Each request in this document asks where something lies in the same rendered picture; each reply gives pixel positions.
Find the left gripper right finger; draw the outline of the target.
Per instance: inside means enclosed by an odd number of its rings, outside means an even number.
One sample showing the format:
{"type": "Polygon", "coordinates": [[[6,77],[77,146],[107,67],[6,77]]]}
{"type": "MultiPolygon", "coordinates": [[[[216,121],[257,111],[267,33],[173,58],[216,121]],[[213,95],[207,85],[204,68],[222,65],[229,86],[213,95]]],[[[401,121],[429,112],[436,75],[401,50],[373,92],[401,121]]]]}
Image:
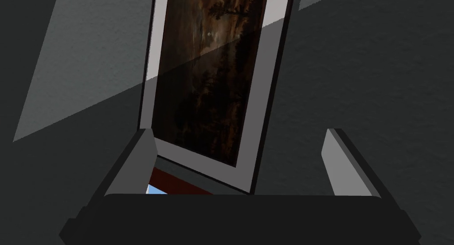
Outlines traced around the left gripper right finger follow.
{"type": "Polygon", "coordinates": [[[370,178],[333,128],[326,131],[321,157],[335,196],[381,197],[370,178]]]}

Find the red framed picture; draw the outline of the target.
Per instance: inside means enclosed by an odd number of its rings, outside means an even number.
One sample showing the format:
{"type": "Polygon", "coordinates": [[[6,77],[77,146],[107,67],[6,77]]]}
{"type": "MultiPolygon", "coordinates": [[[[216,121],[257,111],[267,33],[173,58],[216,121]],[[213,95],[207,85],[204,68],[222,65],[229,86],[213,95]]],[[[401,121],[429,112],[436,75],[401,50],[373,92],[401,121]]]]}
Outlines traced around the red framed picture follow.
{"type": "Polygon", "coordinates": [[[211,194],[156,167],[153,168],[149,185],[167,194],[211,194]]]}

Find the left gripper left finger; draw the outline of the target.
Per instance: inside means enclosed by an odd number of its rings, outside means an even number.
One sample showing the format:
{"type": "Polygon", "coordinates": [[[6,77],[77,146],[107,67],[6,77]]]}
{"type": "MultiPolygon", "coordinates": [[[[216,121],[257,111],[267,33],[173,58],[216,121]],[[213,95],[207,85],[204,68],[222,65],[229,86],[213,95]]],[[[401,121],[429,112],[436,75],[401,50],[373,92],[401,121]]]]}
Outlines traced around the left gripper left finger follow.
{"type": "Polygon", "coordinates": [[[114,162],[94,196],[144,194],[157,153],[152,129],[139,129],[114,162]]]}

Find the dark landscape painting white frame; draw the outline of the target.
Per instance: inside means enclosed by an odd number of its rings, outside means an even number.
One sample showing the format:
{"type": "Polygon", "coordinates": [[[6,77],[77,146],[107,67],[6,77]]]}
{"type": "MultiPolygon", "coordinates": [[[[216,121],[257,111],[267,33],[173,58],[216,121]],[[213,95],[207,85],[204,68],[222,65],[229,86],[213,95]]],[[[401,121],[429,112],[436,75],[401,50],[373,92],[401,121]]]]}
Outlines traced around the dark landscape painting white frame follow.
{"type": "Polygon", "coordinates": [[[255,191],[294,0],[153,0],[138,127],[157,155],[255,191]]]}

